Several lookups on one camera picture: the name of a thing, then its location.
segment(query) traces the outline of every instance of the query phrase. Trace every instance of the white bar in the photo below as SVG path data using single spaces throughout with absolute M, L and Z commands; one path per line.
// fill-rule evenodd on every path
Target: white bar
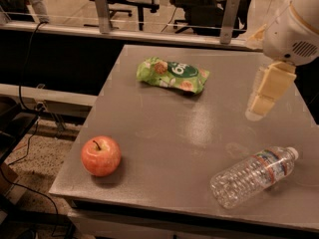
M 91 107 L 97 99 L 96 96 L 91 95 L 57 92 L 29 87 L 22 87 L 21 93 L 23 98 L 42 101 L 53 101 L 89 107 Z M 0 94 L 19 97 L 19 87 L 13 85 L 0 84 Z

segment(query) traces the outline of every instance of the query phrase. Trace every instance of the green snack bag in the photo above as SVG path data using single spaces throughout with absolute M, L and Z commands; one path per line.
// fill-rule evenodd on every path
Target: green snack bag
M 139 64 L 137 79 L 152 86 L 175 88 L 198 94 L 203 90 L 209 71 L 178 62 L 166 62 L 158 57 Z

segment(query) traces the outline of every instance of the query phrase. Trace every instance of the floor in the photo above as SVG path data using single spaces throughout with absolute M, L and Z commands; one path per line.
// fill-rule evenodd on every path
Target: floor
M 97 15 L 95 4 L 89 0 L 44 0 L 51 19 L 51 24 L 68 25 L 83 27 L 84 24 L 97 24 Z M 167 22 L 171 22 L 174 13 L 174 7 L 169 4 L 168 0 L 158 0 L 160 9 L 152 14 L 146 10 L 145 12 L 145 31 L 159 33 L 173 33 L 175 29 L 172 25 L 166 26 Z M 243 38 L 253 33 L 260 25 L 266 22 L 276 7 L 283 0 L 253 0 L 249 10 L 248 22 L 249 29 Z M 114 25 L 120 29 L 128 31 L 138 31 L 137 10 L 133 10 L 133 17 L 128 18 L 126 14 L 118 13 L 113 18 Z M 183 18 L 183 13 L 179 9 L 176 10 L 174 18 Z M 184 32 L 184 34 L 193 34 L 192 31 Z M 14 152 L 7 158 L 6 163 L 10 163 L 27 153 L 28 138 L 33 135 L 36 126 L 34 126 L 26 137 L 20 142 Z M 31 187 L 32 189 L 48 195 L 49 188 L 54 181 L 55 176 L 63 163 L 65 156 L 68 154 L 73 141 L 75 140 L 80 125 L 67 124 L 67 128 L 58 133 L 57 127 L 53 121 L 40 119 L 35 134 L 30 139 L 29 153 L 21 161 L 14 163 L 11 168 L 19 175 L 18 183 Z M 60 214 L 67 214 L 70 206 L 64 199 L 50 196 L 56 203 Z M 52 202 L 47 198 L 26 190 L 22 195 L 17 207 L 23 210 L 38 211 L 45 213 L 55 213 Z M 39 238 L 52 238 L 54 226 L 30 224 L 30 223 L 8 223 L 3 222 L 0 225 L 0 238 L 14 239 L 21 231 L 35 226 Z M 64 235 L 66 227 L 58 227 L 54 233 L 56 235 Z M 83 235 L 79 231 L 74 233 L 74 238 L 90 239 L 90 235 Z

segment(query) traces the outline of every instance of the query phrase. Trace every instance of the apple stem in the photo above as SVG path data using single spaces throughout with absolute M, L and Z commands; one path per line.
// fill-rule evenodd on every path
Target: apple stem
M 100 148 L 99 144 L 98 144 L 96 141 L 94 141 L 94 140 L 93 140 L 93 142 L 97 145 L 98 150 L 101 150 L 101 148 Z

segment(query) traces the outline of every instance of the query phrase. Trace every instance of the gray tabletop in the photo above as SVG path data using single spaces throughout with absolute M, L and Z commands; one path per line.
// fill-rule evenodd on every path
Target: gray tabletop
M 137 66 L 151 56 L 209 70 L 202 94 L 188 97 L 138 82 Z M 297 89 L 290 88 L 264 120 L 244 116 L 255 73 L 269 62 L 259 53 L 125 46 L 50 193 L 319 230 L 319 130 Z M 123 155 L 104 178 L 90 175 L 80 160 L 83 144 L 99 134 L 113 137 Z M 300 151 L 293 173 L 235 209 L 219 206 L 211 177 L 271 145 Z

